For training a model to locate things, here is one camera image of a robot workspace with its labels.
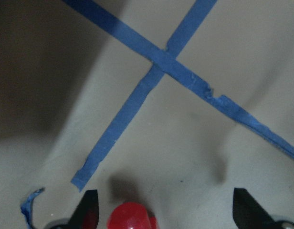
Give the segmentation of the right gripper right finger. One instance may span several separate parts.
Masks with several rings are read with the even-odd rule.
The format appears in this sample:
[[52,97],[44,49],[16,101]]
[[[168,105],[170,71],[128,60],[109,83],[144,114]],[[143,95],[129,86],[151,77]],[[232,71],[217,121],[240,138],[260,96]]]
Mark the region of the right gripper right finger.
[[232,217],[239,229],[282,229],[244,188],[233,191]]

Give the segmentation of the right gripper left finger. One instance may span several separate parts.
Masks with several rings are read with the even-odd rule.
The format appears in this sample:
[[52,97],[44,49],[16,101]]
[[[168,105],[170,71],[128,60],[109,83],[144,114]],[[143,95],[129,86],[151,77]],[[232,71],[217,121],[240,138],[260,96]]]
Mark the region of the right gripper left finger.
[[96,229],[99,222],[99,200],[96,189],[85,191],[69,220],[71,229]]

